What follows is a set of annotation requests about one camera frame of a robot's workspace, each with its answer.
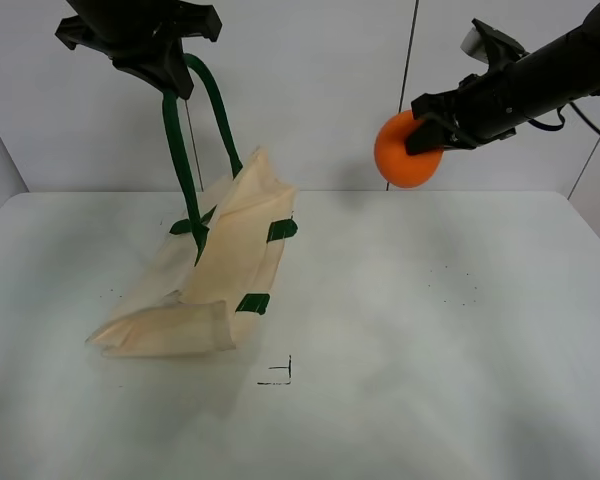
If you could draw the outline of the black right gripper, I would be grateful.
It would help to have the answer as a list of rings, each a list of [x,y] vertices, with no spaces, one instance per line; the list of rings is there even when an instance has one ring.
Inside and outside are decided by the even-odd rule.
[[[425,93],[411,102],[404,140],[410,155],[473,150],[515,134],[533,119],[525,72],[527,52],[486,54],[487,71],[471,74],[456,90]]]

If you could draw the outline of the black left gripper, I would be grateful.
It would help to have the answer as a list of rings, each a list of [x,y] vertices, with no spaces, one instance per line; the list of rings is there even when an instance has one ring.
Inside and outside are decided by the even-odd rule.
[[[76,12],[61,20],[56,37],[69,49],[105,54],[120,69],[160,91],[188,100],[194,84],[182,52],[183,38],[215,42],[222,29],[212,5],[186,1],[71,1]]]

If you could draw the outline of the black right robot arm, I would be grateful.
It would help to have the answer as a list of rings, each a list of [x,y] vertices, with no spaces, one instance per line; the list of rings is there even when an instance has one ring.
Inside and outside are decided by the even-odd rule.
[[[533,53],[478,19],[472,24],[461,48],[488,69],[455,90],[412,101],[419,124],[404,140],[408,154],[473,150],[515,135],[524,123],[548,131],[539,116],[600,96],[600,3],[580,26]]]

